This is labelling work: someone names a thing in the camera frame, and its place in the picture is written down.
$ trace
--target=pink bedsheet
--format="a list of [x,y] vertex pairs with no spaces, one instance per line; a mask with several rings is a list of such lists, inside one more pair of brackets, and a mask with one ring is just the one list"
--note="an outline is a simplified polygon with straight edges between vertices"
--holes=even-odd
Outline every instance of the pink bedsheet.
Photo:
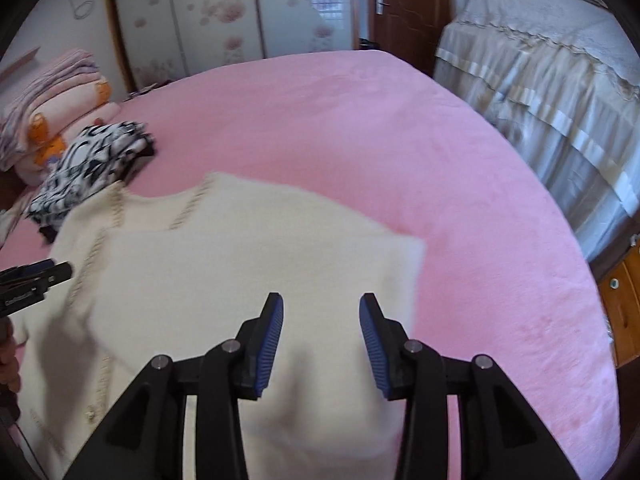
[[[614,365],[570,228],[509,143],[427,76],[376,51],[280,57],[178,81],[124,103],[116,120],[146,121],[158,140],[135,193],[226,171],[318,192],[424,238],[413,336],[447,356],[492,355],[581,478],[614,461]],[[22,221],[0,269],[46,254]]]

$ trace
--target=zebra print fabric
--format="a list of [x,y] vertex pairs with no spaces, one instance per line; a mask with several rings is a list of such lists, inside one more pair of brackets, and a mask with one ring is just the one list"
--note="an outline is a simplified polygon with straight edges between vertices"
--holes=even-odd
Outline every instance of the zebra print fabric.
[[155,155],[154,139],[134,122],[89,126],[69,145],[27,209],[28,218],[58,231],[79,203]]

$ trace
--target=bed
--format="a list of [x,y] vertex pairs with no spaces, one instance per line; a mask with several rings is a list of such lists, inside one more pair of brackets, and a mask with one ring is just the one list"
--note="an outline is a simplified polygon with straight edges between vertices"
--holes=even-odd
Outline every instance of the bed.
[[640,58],[580,0],[469,0],[434,79],[493,124],[549,190],[596,277],[640,230]]
[[[443,355],[492,355],[581,478],[613,463],[616,375],[580,247],[507,140],[430,78],[378,51],[279,57],[172,83],[115,120],[145,121],[157,140],[133,193],[179,192],[225,171],[317,192],[426,240],[412,335]],[[0,268],[47,251],[23,220]]]

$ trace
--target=wardrobe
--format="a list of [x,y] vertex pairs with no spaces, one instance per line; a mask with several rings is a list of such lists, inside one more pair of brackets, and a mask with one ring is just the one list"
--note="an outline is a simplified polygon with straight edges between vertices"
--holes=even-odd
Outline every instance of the wardrobe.
[[115,0],[138,88],[286,54],[354,48],[352,0]]

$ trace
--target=door handle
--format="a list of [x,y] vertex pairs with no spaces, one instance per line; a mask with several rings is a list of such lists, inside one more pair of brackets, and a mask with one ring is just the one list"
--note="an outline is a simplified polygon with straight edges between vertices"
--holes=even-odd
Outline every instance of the door handle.
[[391,7],[391,4],[386,4],[385,0],[376,0],[376,14],[382,14],[385,7]]

